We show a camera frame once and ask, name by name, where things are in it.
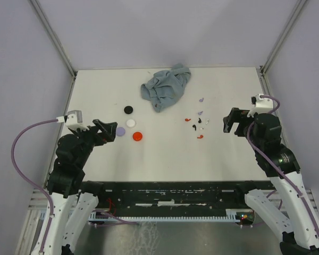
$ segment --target gray cloth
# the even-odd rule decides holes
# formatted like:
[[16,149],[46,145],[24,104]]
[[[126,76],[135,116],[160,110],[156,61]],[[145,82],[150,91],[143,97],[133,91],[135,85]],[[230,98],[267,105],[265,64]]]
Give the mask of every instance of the gray cloth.
[[174,105],[184,94],[190,80],[190,70],[182,64],[174,65],[170,71],[159,71],[146,84],[140,86],[142,98],[151,101],[158,113]]

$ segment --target small white piece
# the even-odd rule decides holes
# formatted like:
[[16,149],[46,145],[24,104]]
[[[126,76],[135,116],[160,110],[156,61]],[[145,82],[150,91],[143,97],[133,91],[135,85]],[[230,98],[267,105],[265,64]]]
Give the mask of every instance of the small white piece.
[[247,117],[253,117],[255,113],[268,113],[273,109],[273,100],[269,98],[261,98],[264,94],[257,94],[255,96],[256,102],[255,106],[249,111]]
[[136,121],[134,121],[133,119],[127,120],[127,127],[128,128],[134,128],[135,126],[136,126]]

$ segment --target cable connector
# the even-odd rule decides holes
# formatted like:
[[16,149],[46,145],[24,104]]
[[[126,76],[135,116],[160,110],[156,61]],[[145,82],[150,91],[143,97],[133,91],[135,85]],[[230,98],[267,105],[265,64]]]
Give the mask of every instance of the cable connector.
[[72,110],[68,112],[65,118],[65,126],[73,131],[89,130],[87,126],[83,125],[83,118],[80,110]]
[[57,117],[58,122],[57,123],[64,123],[65,122],[65,116]]
[[252,97],[251,102],[254,103],[254,107],[248,112],[247,117],[253,117],[254,114],[268,113],[273,109],[273,100],[269,98],[261,97],[264,94],[257,94]]

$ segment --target metal frame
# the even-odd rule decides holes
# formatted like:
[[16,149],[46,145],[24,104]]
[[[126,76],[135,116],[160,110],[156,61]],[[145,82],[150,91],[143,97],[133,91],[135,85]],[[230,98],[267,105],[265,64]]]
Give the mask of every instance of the metal frame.
[[280,33],[277,41],[274,44],[273,49],[271,50],[270,54],[268,55],[266,63],[261,67],[261,73],[265,75],[268,70],[271,68],[276,56],[278,55],[283,43],[286,41],[288,35],[292,31],[294,25],[296,24],[300,14],[305,9],[309,0],[298,0],[295,4],[291,14],[289,15],[287,22]]
[[38,222],[40,220],[40,211],[28,210],[22,226],[22,231],[16,246],[14,255],[30,254],[34,237],[36,235]]
[[49,36],[49,38],[52,41],[53,45],[55,46],[56,50],[59,52],[60,57],[64,61],[64,64],[68,68],[70,74],[72,75],[72,77],[75,77],[76,71],[71,64],[69,57],[66,55],[66,52],[65,52],[57,34],[52,29],[52,27],[51,27],[51,25],[46,17],[45,12],[41,8],[41,4],[39,3],[39,0],[28,0],[28,1],[31,4],[33,10],[36,12],[40,23],[43,25],[47,35]]

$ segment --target purple bottle cap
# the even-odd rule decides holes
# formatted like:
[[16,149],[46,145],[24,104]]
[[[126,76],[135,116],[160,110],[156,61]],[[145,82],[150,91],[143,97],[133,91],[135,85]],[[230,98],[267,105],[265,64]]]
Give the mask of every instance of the purple bottle cap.
[[118,137],[122,137],[123,135],[125,135],[125,129],[123,127],[117,127],[116,129],[116,135]]

